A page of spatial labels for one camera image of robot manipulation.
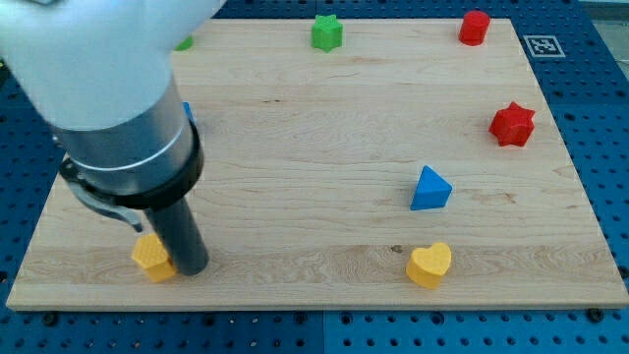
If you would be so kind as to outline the blue block behind arm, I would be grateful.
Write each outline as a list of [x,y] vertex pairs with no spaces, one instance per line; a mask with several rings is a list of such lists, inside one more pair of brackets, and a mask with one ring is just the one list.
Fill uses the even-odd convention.
[[196,120],[195,120],[194,114],[192,112],[192,108],[191,108],[190,103],[187,102],[187,101],[183,101],[182,104],[183,104],[184,110],[185,110],[185,112],[186,112],[186,114],[188,116],[188,119],[191,121],[191,123],[193,125],[196,125]]

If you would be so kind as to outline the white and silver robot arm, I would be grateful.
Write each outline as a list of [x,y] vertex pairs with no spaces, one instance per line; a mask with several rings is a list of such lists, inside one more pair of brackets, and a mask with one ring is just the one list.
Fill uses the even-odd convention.
[[90,185],[158,187],[194,139],[171,52],[225,0],[1,2],[1,56]]

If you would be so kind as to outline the green block behind arm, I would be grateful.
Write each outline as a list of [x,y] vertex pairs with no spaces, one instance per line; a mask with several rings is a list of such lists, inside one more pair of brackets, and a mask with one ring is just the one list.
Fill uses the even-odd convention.
[[175,51],[185,51],[190,49],[194,45],[194,38],[191,35],[188,35],[184,40],[182,40],[176,47]]

